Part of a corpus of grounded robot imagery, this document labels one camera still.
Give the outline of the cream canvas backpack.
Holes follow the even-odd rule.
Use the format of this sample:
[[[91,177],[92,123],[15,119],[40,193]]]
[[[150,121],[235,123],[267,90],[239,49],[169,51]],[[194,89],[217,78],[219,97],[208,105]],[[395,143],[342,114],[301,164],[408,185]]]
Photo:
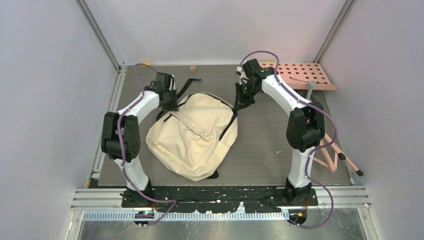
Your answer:
[[[162,110],[149,129],[148,149],[170,171],[194,182],[217,178],[217,169],[238,137],[238,108],[207,92],[177,94],[176,111]]]

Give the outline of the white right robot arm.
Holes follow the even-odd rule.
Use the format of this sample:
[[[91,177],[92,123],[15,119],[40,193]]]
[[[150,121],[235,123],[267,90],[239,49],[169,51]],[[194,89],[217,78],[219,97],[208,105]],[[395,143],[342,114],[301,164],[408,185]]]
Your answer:
[[[235,111],[255,103],[255,95],[264,92],[287,114],[286,139],[292,148],[291,169],[286,178],[283,199],[291,205],[299,205],[312,192],[308,178],[309,163],[314,149],[325,136],[323,107],[293,90],[275,68],[263,67],[257,59],[241,63],[236,68],[240,76],[236,83]]]

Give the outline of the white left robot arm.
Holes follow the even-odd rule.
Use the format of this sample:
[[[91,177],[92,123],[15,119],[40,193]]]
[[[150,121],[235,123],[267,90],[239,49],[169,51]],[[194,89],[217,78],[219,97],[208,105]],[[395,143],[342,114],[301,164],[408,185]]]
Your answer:
[[[153,110],[178,109],[177,91],[173,75],[158,72],[155,80],[126,107],[117,112],[107,112],[103,118],[101,151],[119,166],[126,181],[123,196],[141,207],[156,203],[151,181],[140,162],[141,137],[139,126]]]

